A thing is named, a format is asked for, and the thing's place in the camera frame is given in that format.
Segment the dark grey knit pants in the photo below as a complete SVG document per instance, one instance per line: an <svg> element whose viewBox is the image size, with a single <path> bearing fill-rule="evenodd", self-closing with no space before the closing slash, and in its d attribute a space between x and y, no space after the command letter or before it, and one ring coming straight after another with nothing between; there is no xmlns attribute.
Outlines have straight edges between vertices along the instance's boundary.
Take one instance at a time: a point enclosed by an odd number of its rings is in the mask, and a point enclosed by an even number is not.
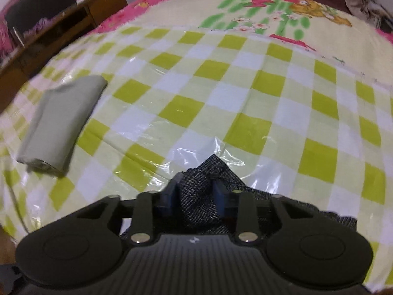
<svg viewBox="0 0 393 295"><path fill-rule="evenodd" d="M303 240L313 244L341 242L348 245L361 237L354 217L321 211L310 203L247 187L216 155L177 175L183 175L181 209L177 214L159 214L154 206L158 192L147 192L151 205L142 209L152 217L151 236L229 235L238 239L242 233L253 232L257 242L274 245L298 244ZM213 199L215 180L221 180L238 194L237 216L218 216Z"/></svg>

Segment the green checkered bed sheet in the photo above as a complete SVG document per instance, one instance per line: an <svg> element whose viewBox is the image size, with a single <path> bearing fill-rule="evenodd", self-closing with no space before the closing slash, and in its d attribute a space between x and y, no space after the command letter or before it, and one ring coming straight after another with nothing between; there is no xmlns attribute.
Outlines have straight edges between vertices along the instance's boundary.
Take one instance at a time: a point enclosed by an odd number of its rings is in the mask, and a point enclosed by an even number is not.
<svg viewBox="0 0 393 295"><path fill-rule="evenodd" d="M44 92L107 88L64 178L17 151ZM392 38L311 0L138 0L55 55L1 114L1 224L21 239L218 155L249 186L355 216L392 285Z"/></svg>

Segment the folded beige cloth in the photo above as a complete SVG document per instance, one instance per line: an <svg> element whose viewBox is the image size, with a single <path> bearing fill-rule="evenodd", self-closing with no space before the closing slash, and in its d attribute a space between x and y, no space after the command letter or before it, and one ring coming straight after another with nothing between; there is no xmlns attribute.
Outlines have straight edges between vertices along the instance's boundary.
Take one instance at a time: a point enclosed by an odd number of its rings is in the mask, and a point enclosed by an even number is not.
<svg viewBox="0 0 393 295"><path fill-rule="evenodd" d="M28 168L63 175L75 143L108 82L84 76L46 91L22 140L17 162Z"/></svg>

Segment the wooden side desk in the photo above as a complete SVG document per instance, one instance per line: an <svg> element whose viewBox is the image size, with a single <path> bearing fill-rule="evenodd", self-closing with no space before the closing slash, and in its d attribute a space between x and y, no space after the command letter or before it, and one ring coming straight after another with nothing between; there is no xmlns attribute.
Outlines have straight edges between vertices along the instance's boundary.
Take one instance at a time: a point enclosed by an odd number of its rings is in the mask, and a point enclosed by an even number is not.
<svg viewBox="0 0 393 295"><path fill-rule="evenodd" d="M126 0L84 0L66 9L24 47L17 48L15 55L1 68L1 110L5 110L22 85L59 51L126 6Z"/></svg>

